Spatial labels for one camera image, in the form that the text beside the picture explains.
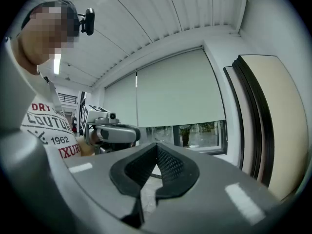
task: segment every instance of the roller blind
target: roller blind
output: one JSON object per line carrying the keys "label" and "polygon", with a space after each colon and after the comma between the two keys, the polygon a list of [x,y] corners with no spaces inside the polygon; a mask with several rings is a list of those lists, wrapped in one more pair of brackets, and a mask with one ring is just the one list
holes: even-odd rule
{"label": "roller blind", "polygon": [[105,88],[104,108],[116,113],[121,123],[137,125],[135,73]]}
{"label": "roller blind", "polygon": [[140,127],[224,120],[220,90],[203,50],[139,70],[137,111]]}

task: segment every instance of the window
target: window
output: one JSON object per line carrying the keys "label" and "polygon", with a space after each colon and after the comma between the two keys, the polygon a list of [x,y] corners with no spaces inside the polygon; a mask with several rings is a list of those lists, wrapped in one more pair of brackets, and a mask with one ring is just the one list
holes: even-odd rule
{"label": "window", "polygon": [[220,154],[226,151],[225,121],[191,125],[141,127],[139,144],[160,141],[201,153]]}

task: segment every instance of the person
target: person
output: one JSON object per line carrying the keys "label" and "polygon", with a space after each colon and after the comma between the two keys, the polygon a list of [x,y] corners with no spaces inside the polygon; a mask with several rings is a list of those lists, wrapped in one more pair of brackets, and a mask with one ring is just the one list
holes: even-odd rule
{"label": "person", "polygon": [[[20,128],[36,136],[46,151],[59,152],[62,158],[91,155],[94,148],[85,143],[83,136],[75,137],[53,83],[42,77],[38,65],[60,54],[63,48],[73,46],[78,37],[79,19],[75,6],[70,1],[58,0],[33,8],[17,37],[5,40],[5,48],[15,68],[36,91]],[[94,131],[91,142],[97,141]]]}

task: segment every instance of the beige board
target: beige board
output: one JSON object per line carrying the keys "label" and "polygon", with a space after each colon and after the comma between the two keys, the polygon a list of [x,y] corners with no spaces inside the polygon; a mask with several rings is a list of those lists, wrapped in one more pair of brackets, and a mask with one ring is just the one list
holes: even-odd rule
{"label": "beige board", "polygon": [[305,170],[308,129],[304,108],[292,78],[278,57],[242,58],[258,80],[269,106],[274,132],[269,190],[282,200],[298,186]]}

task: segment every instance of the ceiling panel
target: ceiling panel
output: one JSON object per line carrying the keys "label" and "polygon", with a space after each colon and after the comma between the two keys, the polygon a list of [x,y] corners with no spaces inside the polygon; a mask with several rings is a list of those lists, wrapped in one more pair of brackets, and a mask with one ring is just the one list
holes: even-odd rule
{"label": "ceiling panel", "polygon": [[[28,11],[51,0],[29,0],[8,35],[16,36]],[[73,49],[62,52],[59,79],[93,86],[125,58],[153,42],[199,27],[231,25],[239,30],[243,0],[71,0],[78,13],[96,13],[94,33],[81,33]],[[42,72],[51,73],[45,63]]]}

